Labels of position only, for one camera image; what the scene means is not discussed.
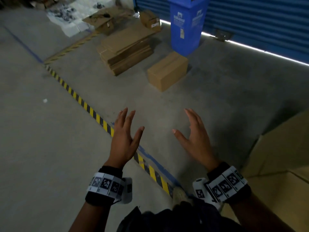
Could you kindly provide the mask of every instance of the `hand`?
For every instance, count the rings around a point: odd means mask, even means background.
[[[173,133],[183,146],[183,148],[197,161],[204,165],[208,171],[214,170],[221,163],[211,149],[211,144],[203,121],[192,109],[184,109],[190,121],[190,137],[186,139],[184,135],[176,129]]]
[[[131,111],[128,116],[127,112],[128,108],[125,108],[118,114],[114,125],[115,132],[112,139],[110,156],[104,165],[122,169],[132,159],[139,146],[145,127],[140,127],[132,139],[130,129],[135,110]]]

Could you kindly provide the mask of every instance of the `blue corrugated wall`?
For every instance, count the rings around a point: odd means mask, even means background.
[[[135,0],[170,21],[168,0]],[[231,40],[309,63],[309,0],[210,0],[204,31],[233,33]]]

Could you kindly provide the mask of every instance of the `concrete floor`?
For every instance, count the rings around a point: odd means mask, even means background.
[[[0,20],[42,60],[89,34],[67,38],[43,11],[25,8],[1,11]],[[309,107],[306,66],[205,37],[188,57],[186,77],[161,93],[146,70],[172,51],[167,26],[151,38],[155,53],[118,77],[95,50],[102,38],[50,66],[108,121],[126,106],[136,109],[132,130],[145,126],[141,146],[189,192],[206,171],[172,134],[172,128],[189,134],[183,108],[200,114],[219,157],[241,167],[257,136],[280,121],[278,113]],[[0,231],[67,231],[111,138],[3,27],[0,51]],[[136,205],[153,212],[171,206],[134,161],[124,176],[133,178],[133,202],[112,207],[106,231]]]

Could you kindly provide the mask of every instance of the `striped floor tape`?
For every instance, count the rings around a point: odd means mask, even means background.
[[[94,31],[93,33],[91,33],[89,36],[75,42],[73,45],[65,48],[64,50],[62,50],[61,52],[53,55],[52,57],[48,58],[45,60],[44,64],[50,64],[51,62],[54,62],[56,60],[58,60],[59,58],[65,56],[68,52],[71,52],[72,50],[75,50],[76,48],[80,47],[81,45],[83,45],[84,43],[86,43],[87,41],[90,41],[92,38],[96,37],[97,35],[99,35],[100,33],[97,31]]]
[[[95,121],[108,132],[110,136],[114,136],[114,129],[108,122],[96,113],[49,65],[45,65],[45,69],[59,82],[59,84],[71,94],[71,96],[81,105]],[[173,197],[173,187],[167,183],[164,178],[139,154],[135,153],[133,159],[144,169],[146,173],[166,192]]]

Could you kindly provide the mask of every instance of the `blue bin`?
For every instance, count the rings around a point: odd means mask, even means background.
[[[200,42],[210,0],[168,0],[171,12],[172,48],[187,56]]]

